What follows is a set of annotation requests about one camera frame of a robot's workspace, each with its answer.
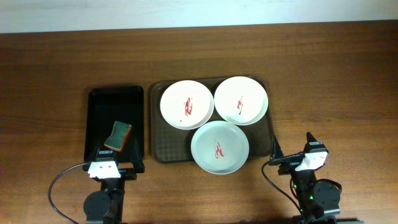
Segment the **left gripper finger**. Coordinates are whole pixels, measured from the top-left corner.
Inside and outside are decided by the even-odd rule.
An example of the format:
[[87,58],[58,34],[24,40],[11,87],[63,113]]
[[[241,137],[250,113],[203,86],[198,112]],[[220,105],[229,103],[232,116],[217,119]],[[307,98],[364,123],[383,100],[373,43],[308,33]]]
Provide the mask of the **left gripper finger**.
[[93,162],[96,159],[98,151],[101,150],[101,146],[97,145],[91,149],[85,149],[85,162]]
[[139,150],[139,144],[137,139],[134,140],[134,147],[131,152],[131,163],[133,165],[134,170],[144,170],[144,163],[142,160],[142,156]]

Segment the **green orange sponge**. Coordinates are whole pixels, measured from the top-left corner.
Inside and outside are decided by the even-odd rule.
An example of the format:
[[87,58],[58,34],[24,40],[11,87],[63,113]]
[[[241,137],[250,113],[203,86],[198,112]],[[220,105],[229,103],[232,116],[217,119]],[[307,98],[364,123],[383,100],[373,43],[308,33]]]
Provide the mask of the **green orange sponge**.
[[132,126],[130,124],[115,121],[112,132],[105,140],[104,146],[111,150],[121,152],[126,145],[131,130]]

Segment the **white plate front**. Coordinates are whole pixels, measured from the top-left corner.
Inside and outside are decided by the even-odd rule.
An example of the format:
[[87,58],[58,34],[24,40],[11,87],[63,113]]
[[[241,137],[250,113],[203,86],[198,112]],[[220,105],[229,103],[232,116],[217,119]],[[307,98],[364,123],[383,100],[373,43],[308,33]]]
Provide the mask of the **white plate front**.
[[244,132],[226,121],[204,124],[193,135],[190,148],[194,161],[216,175],[237,171],[249,155],[249,141]]

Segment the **white plate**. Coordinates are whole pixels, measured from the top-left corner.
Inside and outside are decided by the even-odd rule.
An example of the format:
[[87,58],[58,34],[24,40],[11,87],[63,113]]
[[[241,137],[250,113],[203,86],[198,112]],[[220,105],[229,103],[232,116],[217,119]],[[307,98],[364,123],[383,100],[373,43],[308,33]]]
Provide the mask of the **white plate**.
[[239,126],[261,120],[269,105],[265,88],[249,77],[231,77],[222,81],[215,90],[214,100],[218,114]]
[[237,171],[249,155],[249,141],[244,132],[226,121],[204,124],[193,135],[190,148],[194,161],[216,175]]
[[199,128],[213,114],[214,99],[202,83],[183,80],[171,84],[160,99],[160,112],[169,125],[183,130]]

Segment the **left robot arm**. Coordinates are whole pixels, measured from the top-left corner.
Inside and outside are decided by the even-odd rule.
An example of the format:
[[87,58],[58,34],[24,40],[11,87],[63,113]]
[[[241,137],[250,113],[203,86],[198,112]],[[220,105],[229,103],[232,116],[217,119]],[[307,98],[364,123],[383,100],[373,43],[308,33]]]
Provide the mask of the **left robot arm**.
[[122,222],[125,183],[136,180],[137,174],[145,172],[139,141],[128,141],[124,148],[129,153],[130,168],[120,169],[121,153],[102,144],[97,144],[85,160],[88,164],[83,169],[101,184],[100,190],[89,194],[83,204],[87,223]]

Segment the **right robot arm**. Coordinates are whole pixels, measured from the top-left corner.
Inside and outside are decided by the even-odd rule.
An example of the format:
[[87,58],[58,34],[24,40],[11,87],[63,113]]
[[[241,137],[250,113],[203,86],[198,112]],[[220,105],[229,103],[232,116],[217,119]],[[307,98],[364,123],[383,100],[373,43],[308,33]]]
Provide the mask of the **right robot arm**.
[[[300,215],[292,223],[362,223],[355,218],[337,219],[340,214],[341,184],[330,179],[317,179],[315,172],[325,165],[329,154],[326,146],[313,135],[306,134],[304,149],[285,156],[276,137],[272,140],[270,159],[262,166],[261,172],[268,183],[285,195],[297,208]],[[279,175],[289,175],[289,189],[292,196],[281,190],[266,176],[266,166],[277,166]]]

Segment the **brown serving tray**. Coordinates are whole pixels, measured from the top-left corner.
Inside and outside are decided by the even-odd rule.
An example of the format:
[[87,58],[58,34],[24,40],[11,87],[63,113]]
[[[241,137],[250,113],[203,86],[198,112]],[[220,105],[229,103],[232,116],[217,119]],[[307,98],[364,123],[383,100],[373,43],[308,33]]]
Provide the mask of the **brown serving tray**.
[[[160,112],[160,99],[164,91],[176,80],[153,84],[150,89],[150,149],[157,162],[172,164],[190,162],[191,140],[195,129],[182,130],[169,125]],[[239,127],[249,141],[248,158],[270,155],[275,135],[270,110],[256,123]]]

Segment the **black plastic tray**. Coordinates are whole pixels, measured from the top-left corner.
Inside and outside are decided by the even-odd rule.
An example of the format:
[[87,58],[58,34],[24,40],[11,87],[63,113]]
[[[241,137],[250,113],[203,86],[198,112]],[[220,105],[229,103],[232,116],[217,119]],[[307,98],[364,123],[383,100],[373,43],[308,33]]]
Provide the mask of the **black plastic tray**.
[[132,126],[127,142],[137,139],[144,154],[144,90],[141,86],[95,88],[90,91],[85,149],[104,145],[115,121]]

